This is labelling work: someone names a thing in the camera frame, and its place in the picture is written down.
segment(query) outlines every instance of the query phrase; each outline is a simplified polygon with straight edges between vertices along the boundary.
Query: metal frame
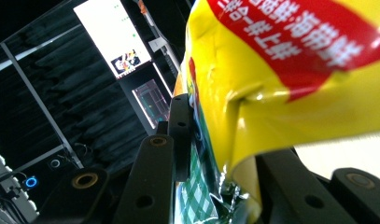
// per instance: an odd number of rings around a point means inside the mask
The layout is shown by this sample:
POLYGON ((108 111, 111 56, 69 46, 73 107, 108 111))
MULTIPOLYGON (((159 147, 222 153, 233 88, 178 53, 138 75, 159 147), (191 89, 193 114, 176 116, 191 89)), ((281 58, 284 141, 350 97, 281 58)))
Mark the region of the metal frame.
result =
POLYGON ((320 179, 290 149, 261 154, 256 164, 260 223, 380 223, 380 180, 371 174, 343 168, 320 179))
POLYGON ((4 50, 8 58, 12 61, 12 64, 14 65, 15 69, 17 70, 18 74, 21 76, 21 79, 23 80, 26 87, 29 89, 30 93, 35 98, 35 101, 38 103, 38 106, 41 108, 44 115, 47 117, 47 120, 49 121, 50 125, 52 126, 53 130, 58 134, 59 139, 62 141, 64 147, 69 152, 70 156, 73 158, 74 162, 76 163, 78 168, 84 168, 81 161, 79 160, 76 152, 72 149, 70 146, 70 143, 67 141, 66 137, 62 133, 62 130, 59 128, 58 124, 56 123, 55 119, 52 117, 50 112, 48 111, 47 107, 42 102, 41 98, 39 97, 38 93, 35 91, 35 88, 33 87, 30 80, 27 78, 27 76, 24 74, 23 70, 21 69, 21 66, 18 64, 18 61, 15 59, 14 55, 11 53, 9 48, 7 47, 6 43, 1 44, 1 48, 4 50))

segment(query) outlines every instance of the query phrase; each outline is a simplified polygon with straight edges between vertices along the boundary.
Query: plastic packaging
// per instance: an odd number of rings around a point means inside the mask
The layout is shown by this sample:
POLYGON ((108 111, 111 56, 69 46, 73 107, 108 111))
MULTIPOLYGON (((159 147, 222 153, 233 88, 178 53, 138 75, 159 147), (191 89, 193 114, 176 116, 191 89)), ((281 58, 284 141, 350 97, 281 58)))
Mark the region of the plastic packaging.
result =
POLYGON ((254 220, 255 155, 380 131, 380 0, 199 0, 181 77, 213 217, 254 220))

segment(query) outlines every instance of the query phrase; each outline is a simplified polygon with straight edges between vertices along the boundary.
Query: screw hole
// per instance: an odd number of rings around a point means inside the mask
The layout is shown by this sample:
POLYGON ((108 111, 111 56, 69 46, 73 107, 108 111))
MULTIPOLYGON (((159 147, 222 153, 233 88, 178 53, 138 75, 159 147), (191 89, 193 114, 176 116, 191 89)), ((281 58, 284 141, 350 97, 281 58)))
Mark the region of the screw hole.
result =
POLYGON ((154 147, 164 146, 166 144, 166 142, 167 142, 167 140, 165 138, 162 138, 162 137, 154 137, 154 138, 151 138, 151 140, 150 140, 150 143, 154 147))
POLYGON ((319 199, 317 196, 315 195, 307 195, 305 197, 305 201, 308 205, 314 207, 314 208, 322 208, 324 207, 324 203, 323 201, 321 201, 321 199, 319 199))
POLYGON ((72 180, 72 185, 75 189, 87 189, 96 184, 98 175, 95 173, 86 173, 77 175, 72 180))
POLYGON ((375 188, 375 183, 369 179, 367 176, 360 174, 347 174, 346 178, 353 184, 365 188, 365 189, 373 189, 375 188))
POLYGON ((61 165, 61 162, 59 160, 53 160, 50 162, 50 166, 52 168, 58 168, 61 165))
POLYGON ((136 200, 136 207, 141 208, 141 209, 149 208, 153 204, 154 204, 153 198, 148 195, 143 195, 136 200))

